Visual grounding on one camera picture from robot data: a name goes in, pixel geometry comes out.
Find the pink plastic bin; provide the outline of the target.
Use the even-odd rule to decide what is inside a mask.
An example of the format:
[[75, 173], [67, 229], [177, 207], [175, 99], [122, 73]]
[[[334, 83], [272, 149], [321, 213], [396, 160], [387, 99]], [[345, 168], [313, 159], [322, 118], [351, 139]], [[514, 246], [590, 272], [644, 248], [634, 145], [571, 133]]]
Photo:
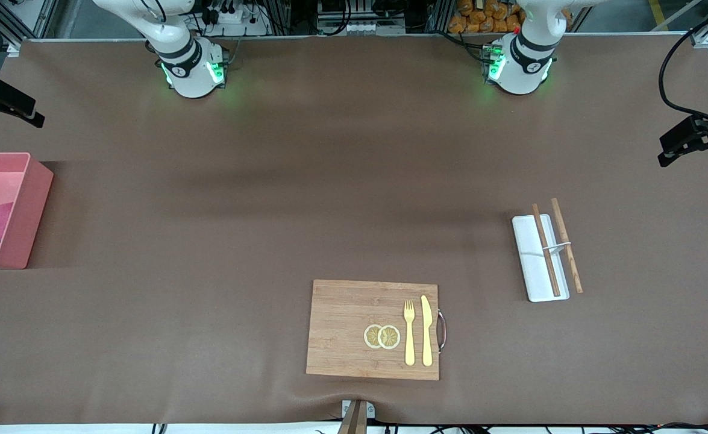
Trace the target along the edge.
[[14, 203], [0, 244], [0, 270], [28, 266], [54, 175], [26, 152], [0, 152], [0, 205]]

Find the white rectangular tray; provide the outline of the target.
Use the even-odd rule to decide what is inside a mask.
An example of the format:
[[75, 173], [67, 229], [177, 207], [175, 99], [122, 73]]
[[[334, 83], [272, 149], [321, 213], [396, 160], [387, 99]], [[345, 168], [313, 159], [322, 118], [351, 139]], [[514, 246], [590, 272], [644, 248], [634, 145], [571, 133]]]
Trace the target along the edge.
[[512, 226], [522, 275], [524, 275], [525, 290], [532, 303], [567, 300], [569, 283], [563, 269], [562, 251], [568, 243], [560, 241], [549, 214], [542, 213], [539, 216], [553, 264], [558, 292], [554, 291], [550, 280], [547, 260], [544, 256], [545, 250], [534, 216], [517, 215], [512, 219]]

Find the white power strip with plugs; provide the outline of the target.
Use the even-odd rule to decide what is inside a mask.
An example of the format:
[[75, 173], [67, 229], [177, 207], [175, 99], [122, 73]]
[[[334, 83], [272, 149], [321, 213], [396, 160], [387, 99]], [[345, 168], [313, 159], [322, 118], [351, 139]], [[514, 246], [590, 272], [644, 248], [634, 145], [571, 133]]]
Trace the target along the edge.
[[273, 36], [268, 9], [257, 0], [200, 0], [192, 16], [200, 35], [210, 37]]

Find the orange packaged goods pile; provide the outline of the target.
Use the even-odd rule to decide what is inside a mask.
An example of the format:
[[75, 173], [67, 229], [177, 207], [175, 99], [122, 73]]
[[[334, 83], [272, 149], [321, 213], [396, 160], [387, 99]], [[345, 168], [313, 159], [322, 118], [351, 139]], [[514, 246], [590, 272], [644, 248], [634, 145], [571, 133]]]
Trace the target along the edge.
[[572, 31], [574, 13], [591, 7], [584, 0], [454, 0], [445, 21], [436, 20], [436, 31], [560, 39]]

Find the yellow plastic knife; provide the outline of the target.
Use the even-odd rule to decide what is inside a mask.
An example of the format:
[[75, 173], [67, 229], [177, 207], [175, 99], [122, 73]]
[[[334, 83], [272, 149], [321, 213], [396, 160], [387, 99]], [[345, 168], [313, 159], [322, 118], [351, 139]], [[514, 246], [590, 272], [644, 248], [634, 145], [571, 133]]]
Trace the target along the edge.
[[425, 367], [433, 365], [433, 344], [431, 343], [431, 325], [433, 325], [434, 314], [433, 308], [428, 297], [421, 296], [421, 314], [422, 314], [422, 364]]

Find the yellow plastic fork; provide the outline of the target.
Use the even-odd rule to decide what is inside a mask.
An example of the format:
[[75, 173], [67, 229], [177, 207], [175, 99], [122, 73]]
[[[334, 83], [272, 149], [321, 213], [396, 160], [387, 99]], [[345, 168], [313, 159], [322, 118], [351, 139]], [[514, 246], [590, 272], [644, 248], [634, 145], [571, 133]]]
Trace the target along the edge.
[[406, 332], [404, 332], [404, 363], [412, 367], [415, 365], [415, 345], [413, 338], [415, 308], [411, 300], [404, 302], [403, 316], [404, 323], [406, 324]]

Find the long white socket strip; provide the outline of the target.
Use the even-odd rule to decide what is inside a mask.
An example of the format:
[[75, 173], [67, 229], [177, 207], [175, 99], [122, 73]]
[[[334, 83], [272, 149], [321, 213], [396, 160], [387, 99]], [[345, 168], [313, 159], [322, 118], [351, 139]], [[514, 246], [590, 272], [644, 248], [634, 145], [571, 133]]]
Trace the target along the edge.
[[[325, 34], [332, 34], [342, 25], [340, 21], [318, 22]], [[338, 36], [399, 36], [407, 33], [401, 21], [351, 21]]]

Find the wooden cutting board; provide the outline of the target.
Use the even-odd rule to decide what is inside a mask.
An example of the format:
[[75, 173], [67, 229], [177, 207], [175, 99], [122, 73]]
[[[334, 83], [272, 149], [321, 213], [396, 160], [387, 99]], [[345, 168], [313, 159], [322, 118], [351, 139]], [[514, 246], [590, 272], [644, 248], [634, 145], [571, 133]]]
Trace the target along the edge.
[[[422, 364], [422, 295], [428, 297], [434, 314], [431, 367]], [[411, 300], [415, 308], [415, 365], [412, 367], [404, 363], [406, 300]], [[436, 284], [315, 280], [305, 371], [313, 376], [439, 381], [440, 318]], [[364, 331], [371, 324], [397, 327], [401, 334], [399, 346], [393, 350], [369, 348], [364, 341]]]

